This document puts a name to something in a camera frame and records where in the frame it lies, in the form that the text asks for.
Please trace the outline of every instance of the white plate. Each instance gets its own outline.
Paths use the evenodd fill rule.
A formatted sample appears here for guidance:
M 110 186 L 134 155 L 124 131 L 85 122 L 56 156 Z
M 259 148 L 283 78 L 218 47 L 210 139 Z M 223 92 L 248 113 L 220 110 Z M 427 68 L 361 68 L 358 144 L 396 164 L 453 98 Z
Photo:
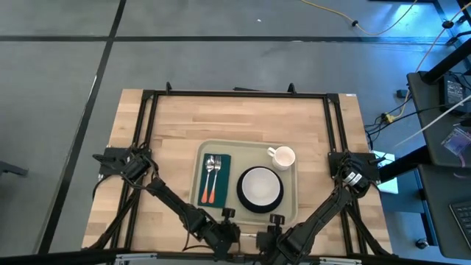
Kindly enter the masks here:
M 252 204 L 266 206 L 273 203 L 280 194 L 280 181 L 268 169 L 252 169 L 242 180 L 242 192 Z

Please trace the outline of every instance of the beige tray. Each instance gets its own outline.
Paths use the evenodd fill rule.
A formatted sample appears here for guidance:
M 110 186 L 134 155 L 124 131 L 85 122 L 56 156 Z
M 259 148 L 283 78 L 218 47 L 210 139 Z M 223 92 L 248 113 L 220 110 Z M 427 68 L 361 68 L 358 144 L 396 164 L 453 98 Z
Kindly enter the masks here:
M 277 148 L 280 144 L 268 144 L 261 142 L 207 140 L 203 142 L 197 151 L 194 175 L 190 190 L 190 203 L 198 208 L 203 208 L 216 221 L 223 220 L 222 209 L 198 206 L 198 190 L 201 179 L 203 157 L 205 153 L 228 154 L 231 157 L 229 186 L 227 190 L 226 208 L 235 209 L 235 217 L 232 222 L 246 225 L 270 225 L 269 216 L 276 213 L 285 216 L 285 225 L 291 224 L 297 217 L 297 163 L 294 162 L 290 169 L 282 172 L 272 164 L 272 158 L 266 154 L 269 147 Z M 280 176 L 284 187 L 283 200 L 280 205 L 269 213 L 253 213 L 247 210 L 238 200 L 236 186 L 241 174 L 253 166 L 266 166 Z

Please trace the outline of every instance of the wooden tabletop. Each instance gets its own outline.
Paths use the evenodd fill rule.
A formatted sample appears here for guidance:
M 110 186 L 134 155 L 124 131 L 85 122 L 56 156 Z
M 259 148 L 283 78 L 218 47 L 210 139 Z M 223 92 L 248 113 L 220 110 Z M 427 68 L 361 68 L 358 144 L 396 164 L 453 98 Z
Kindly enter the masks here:
M 125 89 L 118 105 L 109 145 L 131 144 L 142 90 Z M 368 152 L 363 122 L 356 95 L 340 94 L 347 142 L 352 152 Z M 150 101 L 144 121 L 149 115 Z M 332 113 L 337 147 L 340 147 L 335 111 Z M 144 137 L 143 125 L 141 137 Z M 291 147 L 298 161 L 299 214 L 296 222 L 310 216 L 333 190 L 327 153 L 330 151 L 325 115 L 320 99 L 275 99 L 246 97 L 159 96 L 150 148 L 167 186 L 188 201 L 194 159 L 198 146 L 206 139 L 280 143 Z M 116 215 L 122 180 L 111 177 L 98 188 L 93 202 L 83 247 L 94 243 Z M 389 235 L 376 189 L 358 201 L 361 216 L 381 246 L 391 251 Z M 127 220 L 121 229 L 119 246 L 124 244 Z M 256 233 L 266 227 L 241 225 L 242 233 Z M 350 220 L 353 249 L 358 250 L 355 225 Z M 186 230 L 178 216 L 159 199 L 141 193 L 132 249 L 139 251 L 180 252 Z M 198 242 L 191 238 L 190 246 Z M 241 237 L 241 251 L 258 254 L 255 239 Z M 210 252 L 196 248 L 188 252 Z M 335 216 L 316 236 L 312 255 L 345 255 L 340 216 Z

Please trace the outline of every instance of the concrete floor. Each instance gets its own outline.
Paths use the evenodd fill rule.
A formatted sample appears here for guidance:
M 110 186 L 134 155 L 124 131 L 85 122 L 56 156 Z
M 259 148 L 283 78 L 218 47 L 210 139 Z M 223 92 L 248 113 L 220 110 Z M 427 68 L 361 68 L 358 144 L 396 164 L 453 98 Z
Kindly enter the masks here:
M 119 0 L 0 1 L 0 35 L 108 35 Z M 370 31 L 395 21 L 408 4 L 367 0 L 317 3 L 348 13 Z M 445 13 L 456 12 L 444 3 Z M 432 4 L 418 4 L 386 37 L 434 37 L 441 20 Z M 362 36 L 343 18 L 295 0 L 128 1 L 118 35 Z M 0 42 L 0 160 L 29 167 L 28 178 L 0 180 L 0 256 L 35 251 L 40 229 L 87 101 L 105 43 Z M 234 86 L 300 92 L 356 93 L 365 123 L 396 107 L 428 45 L 379 43 L 146 42 L 114 43 L 77 161 L 52 252 L 78 250 L 99 165 L 123 88 L 230 90 Z M 437 46 L 423 70 L 452 52 Z M 408 112 L 414 111 L 412 104 Z M 418 138 L 392 145 L 419 129 L 416 117 L 381 132 L 380 151 L 404 155 Z M 399 256 L 463 264 L 435 247 L 418 250 L 420 217 L 386 213 Z

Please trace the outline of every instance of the mug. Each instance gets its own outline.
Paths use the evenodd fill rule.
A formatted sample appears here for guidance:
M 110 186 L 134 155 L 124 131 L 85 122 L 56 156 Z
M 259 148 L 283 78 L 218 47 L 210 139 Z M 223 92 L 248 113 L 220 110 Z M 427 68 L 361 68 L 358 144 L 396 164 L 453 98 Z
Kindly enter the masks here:
M 281 171 L 289 169 L 296 159 L 293 149 L 287 146 L 278 147 L 277 149 L 269 147 L 266 153 L 273 158 L 273 166 Z

